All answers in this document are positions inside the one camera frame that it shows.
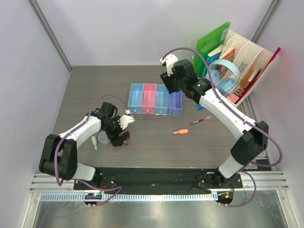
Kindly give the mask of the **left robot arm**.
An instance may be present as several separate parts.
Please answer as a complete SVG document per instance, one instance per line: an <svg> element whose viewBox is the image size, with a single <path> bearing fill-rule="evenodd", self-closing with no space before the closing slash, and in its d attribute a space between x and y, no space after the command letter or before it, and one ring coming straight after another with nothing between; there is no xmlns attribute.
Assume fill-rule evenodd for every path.
<svg viewBox="0 0 304 228"><path fill-rule="evenodd" d="M84 119L70 130L46 137L39 163L39 171L59 180L84 180L95 190L101 184L97 168L78 162L77 150L95 133L104 131L112 146L122 146L130 133L126 130L135 118L126 110L117 115L117 107L104 102L100 108L90 111Z"/></svg>

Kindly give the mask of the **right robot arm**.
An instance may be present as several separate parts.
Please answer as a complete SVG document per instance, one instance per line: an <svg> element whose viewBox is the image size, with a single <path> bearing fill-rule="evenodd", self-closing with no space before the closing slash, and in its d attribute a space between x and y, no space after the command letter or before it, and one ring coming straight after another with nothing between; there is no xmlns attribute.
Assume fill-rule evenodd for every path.
<svg viewBox="0 0 304 228"><path fill-rule="evenodd" d="M212 112L233 134L236 143L229 157L216 168L217 186L228 186L234 175L267 148L268 125L247 117L232 105L226 96L241 75L231 62L218 59L209 66L205 77L198 79L192 63L175 55L160 59L166 72L160 75L168 92L182 91L185 96Z"/></svg>

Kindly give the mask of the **light blue bin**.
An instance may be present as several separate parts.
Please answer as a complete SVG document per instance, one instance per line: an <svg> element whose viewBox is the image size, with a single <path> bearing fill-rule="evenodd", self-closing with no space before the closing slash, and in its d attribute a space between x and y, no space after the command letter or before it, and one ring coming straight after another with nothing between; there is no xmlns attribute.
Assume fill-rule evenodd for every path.
<svg viewBox="0 0 304 228"><path fill-rule="evenodd" d="M156 85L155 115L167 115L169 93L165 85Z"/></svg>
<svg viewBox="0 0 304 228"><path fill-rule="evenodd" d="M143 84L131 84L129 99L128 99L128 109L132 114L142 113L142 97L143 97Z"/></svg>

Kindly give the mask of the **purple plastic bin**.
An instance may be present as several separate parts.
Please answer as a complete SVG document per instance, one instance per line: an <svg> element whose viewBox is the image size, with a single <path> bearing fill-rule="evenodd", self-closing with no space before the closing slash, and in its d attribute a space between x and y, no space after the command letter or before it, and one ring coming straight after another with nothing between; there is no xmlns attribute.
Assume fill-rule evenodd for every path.
<svg viewBox="0 0 304 228"><path fill-rule="evenodd" d="M169 94L167 115L181 116L181 112L182 112L182 93L181 93L181 91Z"/></svg>

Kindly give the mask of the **red black stamp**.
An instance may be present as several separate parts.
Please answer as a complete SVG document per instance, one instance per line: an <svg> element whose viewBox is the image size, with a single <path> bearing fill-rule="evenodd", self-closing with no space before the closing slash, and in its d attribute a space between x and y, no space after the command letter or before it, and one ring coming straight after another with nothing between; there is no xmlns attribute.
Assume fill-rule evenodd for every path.
<svg viewBox="0 0 304 228"><path fill-rule="evenodd" d="M124 133L121 133L119 134L119 137L122 139L122 140L128 140L130 138L130 133L128 131L124 132Z"/></svg>

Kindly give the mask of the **pink plastic bin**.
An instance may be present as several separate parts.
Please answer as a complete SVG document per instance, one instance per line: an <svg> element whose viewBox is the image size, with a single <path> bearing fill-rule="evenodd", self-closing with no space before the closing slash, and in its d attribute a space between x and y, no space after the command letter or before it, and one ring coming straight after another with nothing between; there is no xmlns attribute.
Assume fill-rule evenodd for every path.
<svg viewBox="0 0 304 228"><path fill-rule="evenodd" d="M143 114L154 114L156 84L143 84L141 109Z"/></svg>

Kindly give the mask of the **light blue front bin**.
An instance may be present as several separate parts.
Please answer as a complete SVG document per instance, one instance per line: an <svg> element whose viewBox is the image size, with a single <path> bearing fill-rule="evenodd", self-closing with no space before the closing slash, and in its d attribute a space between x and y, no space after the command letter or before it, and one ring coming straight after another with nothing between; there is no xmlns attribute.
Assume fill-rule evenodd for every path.
<svg viewBox="0 0 304 228"><path fill-rule="evenodd" d="M129 99L128 99L128 109L132 114L142 113L142 97L143 97L143 84L131 84Z"/></svg>

